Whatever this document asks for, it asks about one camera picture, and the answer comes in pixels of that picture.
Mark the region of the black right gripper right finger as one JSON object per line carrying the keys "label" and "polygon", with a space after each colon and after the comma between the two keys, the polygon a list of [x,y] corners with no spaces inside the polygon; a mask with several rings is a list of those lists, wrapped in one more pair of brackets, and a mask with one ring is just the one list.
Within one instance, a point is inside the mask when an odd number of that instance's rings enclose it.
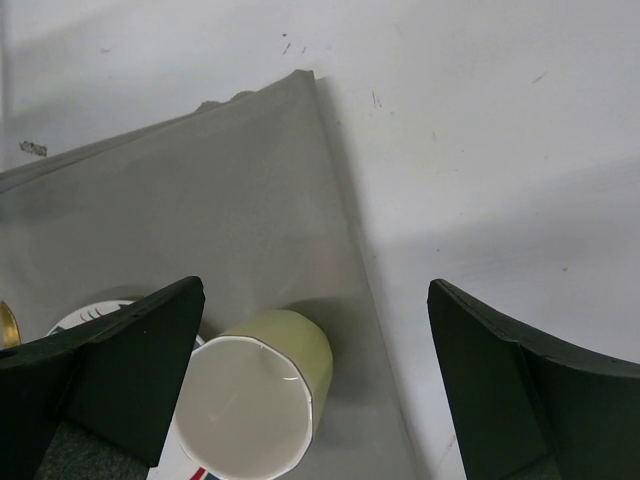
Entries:
{"label": "black right gripper right finger", "polygon": [[638,364],[528,326],[443,279],[427,305],[467,478],[638,478]]}

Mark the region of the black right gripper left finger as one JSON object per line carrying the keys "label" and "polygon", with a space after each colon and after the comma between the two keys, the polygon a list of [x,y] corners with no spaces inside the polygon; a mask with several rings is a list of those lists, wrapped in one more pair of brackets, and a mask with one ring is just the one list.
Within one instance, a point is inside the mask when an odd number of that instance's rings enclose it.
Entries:
{"label": "black right gripper left finger", "polygon": [[205,304],[186,277],[1,352],[4,479],[144,479],[158,465]]}

